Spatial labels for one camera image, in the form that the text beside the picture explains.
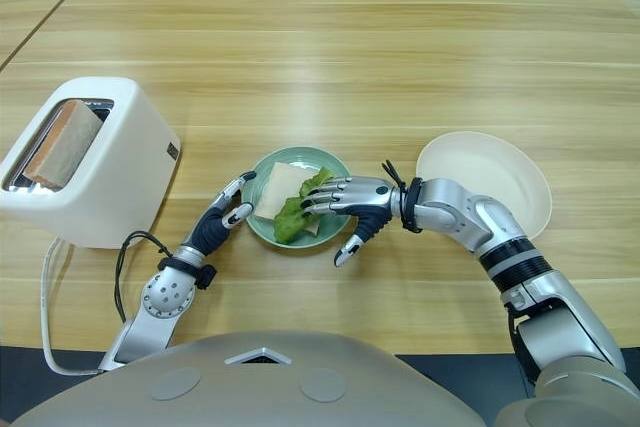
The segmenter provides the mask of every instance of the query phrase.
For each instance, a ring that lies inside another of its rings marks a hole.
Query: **black wrist strap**
[[[211,284],[211,281],[218,273],[213,265],[203,265],[198,269],[197,267],[176,259],[175,257],[165,257],[158,263],[158,270],[163,270],[165,267],[171,267],[190,275],[196,279],[195,285],[200,290],[205,290],[209,287],[209,284]]]
[[[416,204],[418,203],[418,196],[420,195],[420,187],[422,186],[422,178],[415,177],[411,181],[409,190],[407,191],[407,198],[404,203],[404,215],[402,216],[402,226],[414,233],[422,232],[422,229],[418,228],[416,223]]]

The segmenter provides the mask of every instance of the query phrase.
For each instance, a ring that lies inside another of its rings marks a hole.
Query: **power cord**
[[[172,255],[162,242],[160,242],[152,234],[144,230],[136,230],[135,232],[131,232],[124,240],[124,242],[122,243],[122,247],[120,247],[120,252],[118,252],[118,260],[116,260],[115,286],[113,288],[113,301],[116,304],[116,310],[118,311],[118,315],[120,315],[120,319],[123,323],[127,321],[127,316],[125,315],[124,307],[122,306],[122,296],[120,293],[120,274],[122,273],[124,258],[127,254],[127,247],[129,247],[129,244],[132,240],[140,237],[146,240],[150,240],[151,242],[156,244],[160,249],[158,250],[158,253],[164,253],[167,257],[171,257]]]
[[[71,370],[60,367],[53,358],[51,351],[51,340],[49,338],[49,267],[51,258],[62,239],[56,237],[42,261],[42,276],[40,277],[40,333],[42,334],[42,350],[44,351],[44,360],[49,368],[56,374],[60,375],[96,375],[97,370]]]

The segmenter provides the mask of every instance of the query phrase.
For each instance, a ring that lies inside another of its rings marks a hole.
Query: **bread slice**
[[[62,189],[101,126],[102,120],[82,100],[67,100],[23,175],[52,190]]]
[[[317,173],[317,170],[276,162],[254,212],[256,217],[273,220],[282,210],[285,200],[288,197],[297,197],[302,183]],[[312,222],[305,230],[317,235],[319,225],[319,221]]]

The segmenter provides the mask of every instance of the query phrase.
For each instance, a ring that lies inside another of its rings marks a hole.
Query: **robot finger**
[[[344,247],[336,253],[336,256],[333,258],[333,264],[336,267],[340,267],[347,260],[353,257],[363,244],[364,241],[358,235],[353,234],[349,237],[347,243],[344,244]]]
[[[209,207],[215,207],[224,212],[227,207],[229,207],[229,204],[231,204],[233,196],[240,191],[244,184],[251,179],[255,179],[255,177],[256,173],[254,171],[245,172],[244,174],[239,175],[220,191]]]
[[[309,194],[317,194],[318,192],[333,192],[336,190],[344,190],[351,182],[351,177],[338,177],[331,179],[324,184],[313,189]]]
[[[331,208],[331,203],[325,202],[324,204],[313,204],[305,208],[302,211],[302,216],[307,217],[311,214],[335,214],[336,212]]]
[[[244,202],[222,218],[222,226],[225,229],[231,230],[249,217],[251,212],[253,212],[253,204],[251,202]]]
[[[300,204],[305,209],[313,204],[326,204],[334,200],[340,200],[342,194],[339,192],[318,192],[317,194],[308,195]]]

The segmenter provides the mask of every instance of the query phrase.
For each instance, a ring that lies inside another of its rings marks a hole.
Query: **white toaster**
[[[102,120],[69,182],[50,190],[23,171],[69,99]],[[119,77],[81,77],[61,85],[31,120],[0,167],[0,208],[81,247],[119,248],[148,230],[180,154],[180,140],[140,86]]]

